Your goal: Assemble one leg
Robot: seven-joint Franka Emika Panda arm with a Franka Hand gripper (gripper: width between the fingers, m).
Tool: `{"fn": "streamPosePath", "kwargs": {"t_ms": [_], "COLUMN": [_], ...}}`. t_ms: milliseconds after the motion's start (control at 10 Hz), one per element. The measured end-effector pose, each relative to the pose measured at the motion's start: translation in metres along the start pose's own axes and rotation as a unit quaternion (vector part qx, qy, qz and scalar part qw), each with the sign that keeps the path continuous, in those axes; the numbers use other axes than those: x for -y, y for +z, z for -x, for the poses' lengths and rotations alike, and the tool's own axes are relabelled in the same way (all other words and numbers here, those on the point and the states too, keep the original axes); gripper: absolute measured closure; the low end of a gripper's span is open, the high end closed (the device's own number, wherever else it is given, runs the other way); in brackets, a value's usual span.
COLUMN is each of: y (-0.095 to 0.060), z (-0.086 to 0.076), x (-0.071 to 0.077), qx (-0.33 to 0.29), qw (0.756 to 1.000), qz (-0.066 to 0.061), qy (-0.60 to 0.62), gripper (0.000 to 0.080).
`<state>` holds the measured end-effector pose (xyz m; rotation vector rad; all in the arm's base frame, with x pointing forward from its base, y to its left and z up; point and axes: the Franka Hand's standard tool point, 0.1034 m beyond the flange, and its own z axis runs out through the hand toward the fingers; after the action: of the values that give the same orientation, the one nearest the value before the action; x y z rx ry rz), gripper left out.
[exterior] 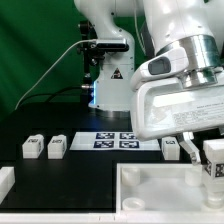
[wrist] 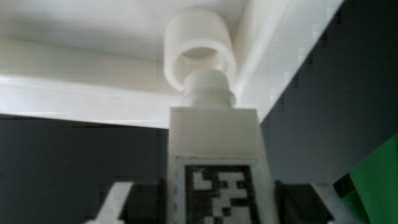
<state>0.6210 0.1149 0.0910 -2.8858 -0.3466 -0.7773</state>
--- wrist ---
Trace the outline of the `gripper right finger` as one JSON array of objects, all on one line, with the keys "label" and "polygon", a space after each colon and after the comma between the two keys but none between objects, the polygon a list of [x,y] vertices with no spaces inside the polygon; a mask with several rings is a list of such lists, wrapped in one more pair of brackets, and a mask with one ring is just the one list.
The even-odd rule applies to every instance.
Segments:
[{"label": "gripper right finger", "polygon": [[329,184],[315,184],[313,188],[335,217],[327,224],[363,224],[349,211],[335,187]]}]

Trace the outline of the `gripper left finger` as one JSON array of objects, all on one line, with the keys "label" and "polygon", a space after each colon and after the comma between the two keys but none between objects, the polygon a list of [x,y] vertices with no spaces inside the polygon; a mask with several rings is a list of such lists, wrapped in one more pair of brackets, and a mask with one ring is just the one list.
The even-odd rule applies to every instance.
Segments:
[{"label": "gripper left finger", "polygon": [[132,187],[132,182],[114,183],[96,218],[91,219],[84,224],[125,224],[125,220],[121,219],[121,213],[130,196]]}]

